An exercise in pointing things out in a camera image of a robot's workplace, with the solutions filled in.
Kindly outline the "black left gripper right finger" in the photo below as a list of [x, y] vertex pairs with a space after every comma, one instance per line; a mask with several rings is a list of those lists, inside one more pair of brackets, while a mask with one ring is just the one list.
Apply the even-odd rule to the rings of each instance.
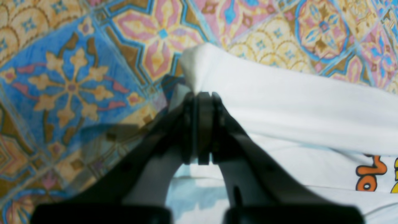
[[205, 164], [218, 165], [230, 200], [225, 224], [363, 224], [359, 210], [301, 185], [248, 136], [217, 93], [205, 93]]

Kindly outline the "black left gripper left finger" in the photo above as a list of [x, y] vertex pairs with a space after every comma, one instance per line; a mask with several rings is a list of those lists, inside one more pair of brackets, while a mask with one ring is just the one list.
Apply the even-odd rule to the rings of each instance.
[[187, 93], [142, 142], [97, 183], [64, 202], [39, 205], [33, 224], [170, 224], [169, 184], [198, 157], [198, 100]]

